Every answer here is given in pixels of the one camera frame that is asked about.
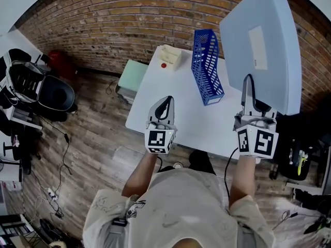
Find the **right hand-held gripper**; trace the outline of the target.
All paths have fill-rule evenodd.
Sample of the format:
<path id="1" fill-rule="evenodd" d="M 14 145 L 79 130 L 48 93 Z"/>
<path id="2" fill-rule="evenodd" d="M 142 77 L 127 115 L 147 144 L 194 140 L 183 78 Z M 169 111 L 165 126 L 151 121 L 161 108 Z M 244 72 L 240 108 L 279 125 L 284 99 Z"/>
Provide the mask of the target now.
<path id="1" fill-rule="evenodd" d="M 279 136 L 276 132 L 277 112 L 262 101 L 255 100 L 254 80 L 251 74 L 244 78 L 241 105 L 243 110 L 235 116 L 234 124 L 239 154 L 272 159 Z"/>

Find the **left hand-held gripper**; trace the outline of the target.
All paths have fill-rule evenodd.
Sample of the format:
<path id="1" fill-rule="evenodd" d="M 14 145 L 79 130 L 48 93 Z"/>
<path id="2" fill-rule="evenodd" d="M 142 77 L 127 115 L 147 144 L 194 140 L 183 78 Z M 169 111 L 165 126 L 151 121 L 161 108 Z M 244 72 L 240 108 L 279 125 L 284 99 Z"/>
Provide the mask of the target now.
<path id="1" fill-rule="evenodd" d="M 173 125 L 174 114 L 172 96 L 163 97 L 151 107 L 144 133 L 147 152 L 152 154 L 169 153 L 177 132 L 176 126 Z"/>

